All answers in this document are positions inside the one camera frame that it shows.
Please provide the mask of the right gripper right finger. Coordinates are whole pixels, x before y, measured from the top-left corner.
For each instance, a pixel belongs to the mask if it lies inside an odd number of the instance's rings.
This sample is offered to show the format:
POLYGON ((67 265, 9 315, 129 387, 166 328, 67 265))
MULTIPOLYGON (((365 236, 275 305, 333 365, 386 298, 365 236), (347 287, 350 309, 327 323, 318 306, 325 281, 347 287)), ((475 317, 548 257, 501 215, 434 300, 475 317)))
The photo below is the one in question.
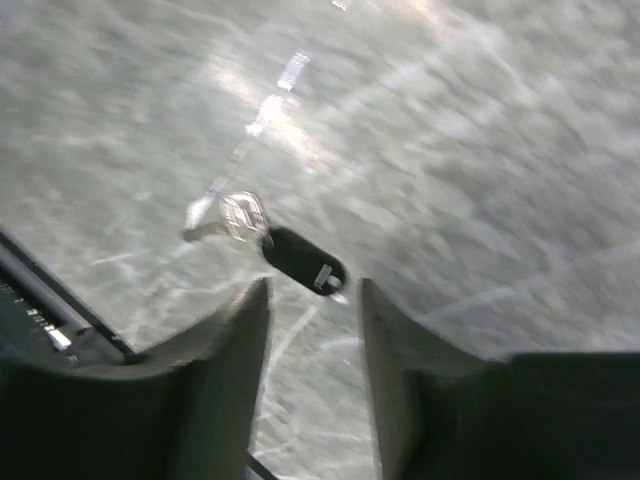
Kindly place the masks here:
POLYGON ((635 479, 639 357, 519 353, 485 360, 359 285, 382 479, 635 479))

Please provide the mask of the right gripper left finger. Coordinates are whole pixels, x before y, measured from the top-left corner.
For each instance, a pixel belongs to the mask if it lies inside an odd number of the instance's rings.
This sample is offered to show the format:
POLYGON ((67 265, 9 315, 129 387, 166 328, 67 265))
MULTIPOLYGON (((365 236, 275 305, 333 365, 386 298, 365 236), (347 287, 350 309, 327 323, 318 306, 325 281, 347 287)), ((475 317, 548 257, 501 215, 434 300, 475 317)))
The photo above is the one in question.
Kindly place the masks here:
POLYGON ((5 479, 241 479, 270 327, 259 279, 121 364, 1 358, 5 479))

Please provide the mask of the silver key with black fob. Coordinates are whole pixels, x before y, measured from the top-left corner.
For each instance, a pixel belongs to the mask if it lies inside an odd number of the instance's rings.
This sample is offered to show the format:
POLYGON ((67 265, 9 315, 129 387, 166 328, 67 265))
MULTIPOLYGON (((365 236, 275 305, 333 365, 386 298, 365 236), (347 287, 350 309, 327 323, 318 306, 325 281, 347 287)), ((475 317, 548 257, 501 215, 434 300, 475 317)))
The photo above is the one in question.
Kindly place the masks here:
POLYGON ((312 293, 337 303, 348 302, 346 266, 334 255, 290 228, 269 221, 259 197, 249 191, 223 195, 211 190, 186 209, 185 236, 197 240, 216 230, 259 246, 274 269, 312 293))

